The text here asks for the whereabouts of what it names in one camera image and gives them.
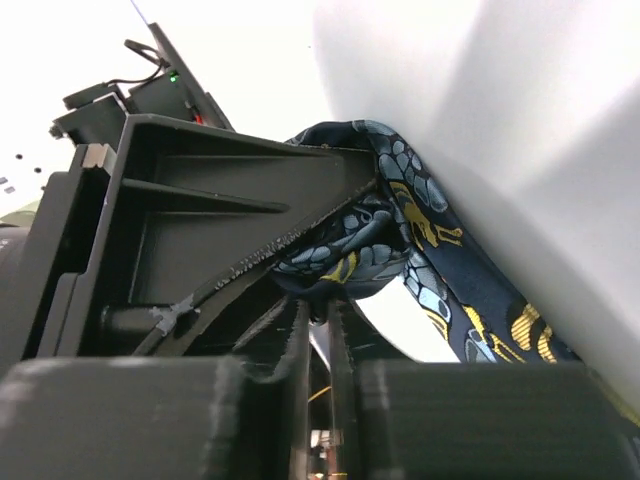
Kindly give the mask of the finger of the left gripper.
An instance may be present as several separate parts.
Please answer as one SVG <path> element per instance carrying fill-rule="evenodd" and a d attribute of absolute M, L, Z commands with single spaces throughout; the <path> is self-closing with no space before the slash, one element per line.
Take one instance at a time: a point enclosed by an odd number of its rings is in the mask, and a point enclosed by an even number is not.
<path fill-rule="evenodd" d="M 372 153 L 293 146 L 134 115 L 120 146 L 77 148 L 44 190 L 22 256 L 22 354 L 103 355 L 226 284 L 260 276 L 376 182 Z"/>

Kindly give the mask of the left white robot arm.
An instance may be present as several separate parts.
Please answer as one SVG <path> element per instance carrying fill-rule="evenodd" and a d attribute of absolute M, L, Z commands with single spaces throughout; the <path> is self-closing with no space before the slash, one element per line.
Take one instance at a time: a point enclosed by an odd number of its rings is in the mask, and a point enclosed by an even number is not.
<path fill-rule="evenodd" d="M 13 302 L 26 357 L 184 354 L 246 293 L 272 298 L 284 251 L 371 190 L 362 150 L 238 134 L 157 24 L 129 48 L 155 74 L 68 96 L 76 146 L 50 178 Z"/>

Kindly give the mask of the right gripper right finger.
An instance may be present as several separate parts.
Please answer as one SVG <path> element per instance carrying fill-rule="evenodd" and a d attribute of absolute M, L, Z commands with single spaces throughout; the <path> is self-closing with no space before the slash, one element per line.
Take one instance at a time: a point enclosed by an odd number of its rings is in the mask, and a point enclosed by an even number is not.
<path fill-rule="evenodd" d="M 577 363 L 417 363 L 327 309 L 339 479 L 635 479 L 618 416 Z"/>

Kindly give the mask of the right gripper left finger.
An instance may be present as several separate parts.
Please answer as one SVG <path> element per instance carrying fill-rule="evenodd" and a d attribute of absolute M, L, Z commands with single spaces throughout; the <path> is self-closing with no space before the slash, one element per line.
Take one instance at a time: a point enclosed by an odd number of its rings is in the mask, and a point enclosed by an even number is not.
<path fill-rule="evenodd" d="M 1 383 L 5 479 L 303 479 L 308 306 L 269 312 L 271 371 L 239 356 L 51 358 Z"/>

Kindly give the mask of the navy floral patterned tie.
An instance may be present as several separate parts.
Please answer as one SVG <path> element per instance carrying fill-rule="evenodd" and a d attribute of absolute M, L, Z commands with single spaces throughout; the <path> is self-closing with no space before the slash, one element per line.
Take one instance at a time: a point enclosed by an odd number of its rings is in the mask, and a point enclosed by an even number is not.
<path fill-rule="evenodd" d="M 577 360 L 467 232 L 397 132 L 370 120 L 323 122 L 288 142 L 368 151 L 379 180 L 279 261 L 271 275 L 282 288 L 306 298 L 360 299 L 399 277 L 462 362 Z"/>

